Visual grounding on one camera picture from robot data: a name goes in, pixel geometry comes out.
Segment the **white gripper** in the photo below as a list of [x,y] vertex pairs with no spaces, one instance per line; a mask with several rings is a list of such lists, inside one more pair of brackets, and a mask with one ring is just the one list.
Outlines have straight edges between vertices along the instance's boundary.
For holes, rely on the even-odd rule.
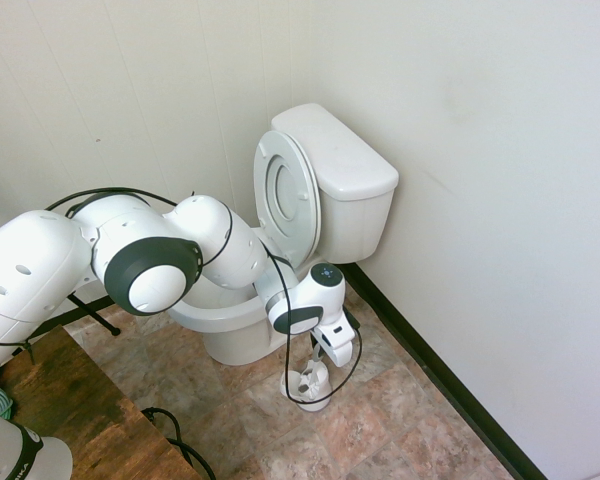
[[340,318],[331,324],[321,323],[311,330],[311,334],[319,344],[313,349],[313,361],[316,368],[325,367],[324,351],[337,367],[343,367],[350,362],[353,352],[354,329],[346,318]]

